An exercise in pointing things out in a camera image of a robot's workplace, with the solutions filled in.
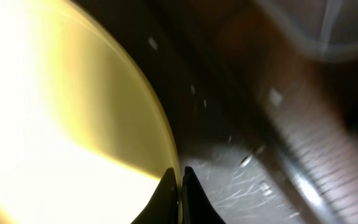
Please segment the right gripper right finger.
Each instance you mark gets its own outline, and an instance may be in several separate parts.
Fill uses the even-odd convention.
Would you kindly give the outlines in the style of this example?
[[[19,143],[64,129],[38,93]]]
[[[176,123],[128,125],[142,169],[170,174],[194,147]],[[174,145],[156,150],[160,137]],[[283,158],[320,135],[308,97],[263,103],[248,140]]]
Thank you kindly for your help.
[[[194,170],[186,166],[182,180],[183,223],[225,224],[211,205]]]

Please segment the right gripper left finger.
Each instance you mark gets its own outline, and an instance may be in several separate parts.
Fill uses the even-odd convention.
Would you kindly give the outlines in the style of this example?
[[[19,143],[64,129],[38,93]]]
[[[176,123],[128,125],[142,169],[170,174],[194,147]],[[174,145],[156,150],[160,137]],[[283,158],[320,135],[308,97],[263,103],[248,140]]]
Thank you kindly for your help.
[[[148,204],[132,224],[178,224],[178,188],[172,167],[165,171]]]

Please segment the yellow round plate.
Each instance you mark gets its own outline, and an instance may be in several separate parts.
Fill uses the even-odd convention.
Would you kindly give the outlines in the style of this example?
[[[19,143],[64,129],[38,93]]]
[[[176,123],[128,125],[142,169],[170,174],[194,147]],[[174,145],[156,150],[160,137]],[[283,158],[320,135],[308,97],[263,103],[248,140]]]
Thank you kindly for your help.
[[[163,108],[118,41],[71,1],[0,1],[0,223],[181,215]]]

